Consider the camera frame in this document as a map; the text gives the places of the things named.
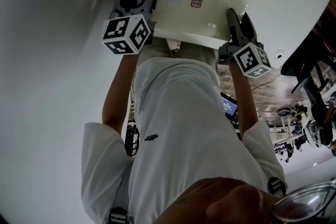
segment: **sleeve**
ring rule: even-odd
[[[276,177],[287,186],[284,169],[275,156],[271,135],[265,121],[258,121],[244,133],[243,144],[259,163],[268,181]]]
[[[86,214],[96,224],[106,223],[111,208],[128,209],[133,158],[121,136],[111,127],[87,123],[82,147],[81,198]]]

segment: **person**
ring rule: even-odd
[[[301,132],[302,132],[301,124],[298,123],[297,125],[295,125],[294,130],[292,131],[292,134],[299,134]]]
[[[310,121],[310,113],[308,111],[308,108],[306,106],[301,105],[297,110],[297,112],[294,114],[294,117],[296,117],[298,121],[298,126],[300,127],[301,130],[306,128],[307,124]]]
[[[302,152],[301,145],[302,145],[302,143],[304,143],[304,142],[305,142],[305,141],[302,142],[302,139],[301,139],[300,137],[294,140],[294,145],[295,145],[297,151]]]
[[[283,156],[284,156],[284,155],[283,155],[283,154],[284,154],[283,152],[284,152],[284,151],[280,151],[280,160],[281,160],[281,161],[282,161],[282,159],[284,158],[284,157],[283,157]]]
[[[286,187],[284,170],[247,77],[234,60],[229,68],[241,140],[225,116],[214,49],[183,42],[172,57],[166,40],[154,38],[139,55],[122,57],[102,124],[84,130],[81,197],[95,223],[107,223],[116,208],[140,224],[270,219],[279,198],[268,193],[269,182]],[[140,145],[133,158],[121,131],[135,70]]]
[[[289,159],[292,158],[293,152],[294,152],[294,148],[293,148],[292,144],[286,144],[286,151],[287,151],[288,157],[285,160],[285,162],[288,163]]]

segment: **black logo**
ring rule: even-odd
[[[271,65],[268,62],[266,53],[262,49],[259,49],[259,48],[257,48],[257,49],[258,49],[258,53],[260,55],[260,58],[261,58],[261,61],[263,62],[263,64],[265,64],[268,67],[270,67]]]
[[[145,42],[146,37],[148,36],[149,31],[143,21],[140,20],[132,34],[130,35],[131,41],[134,43],[137,49],[140,49],[141,45]]]
[[[250,47],[238,53],[236,58],[244,72],[251,70],[259,64]]]
[[[130,17],[112,20],[106,28],[103,39],[123,37],[125,35]]]
[[[157,134],[153,134],[153,135],[150,135],[150,136],[147,136],[145,138],[145,141],[152,141],[154,140],[155,138],[158,138],[159,136]]]
[[[131,54],[133,50],[128,46],[125,40],[121,41],[112,41],[105,42],[105,45],[108,46],[110,50],[113,51],[114,54]]]
[[[248,75],[251,77],[255,77],[258,78],[260,77],[262,74],[265,74],[266,72],[268,72],[269,69],[266,69],[265,67],[259,67],[256,70],[252,71],[251,73],[249,73]]]

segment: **floor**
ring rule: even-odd
[[[219,66],[218,74],[221,91],[234,97],[235,88],[228,66]],[[279,108],[305,100],[302,91],[291,94],[291,90],[297,84],[296,78],[285,77],[278,69],[273,69],[259,79],[250,79],[249,82],[258,115],[262,116],[270,126],[281,125],[281,119],[277,114]]]

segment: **cable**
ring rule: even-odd
[[[264,85],[267,85],[267,84],[272,83],[273,81],[275,81],[275,80],[276,80],[277,78],[279,78],[280,76],[282,76],[282,74],[277,74],[271,81],[266,82],[266,83],[264,83],[264,84],[262,84],[262,85],[259,85],[258,87],[253,88],[251,91],[254,91],[254,90],[258,89],[258,88],[260,88],[261,86],[264,86]]]
[[[253,99],[253,100],[263,100],[263,101],[266,101],[266,102],[279,102],[279,103],[286,103],[289,105],[288,102],[286,101],[280,101],[280,100],[266,100],[266,99],[263,99],[263,98],[256,98],[256,99]]]

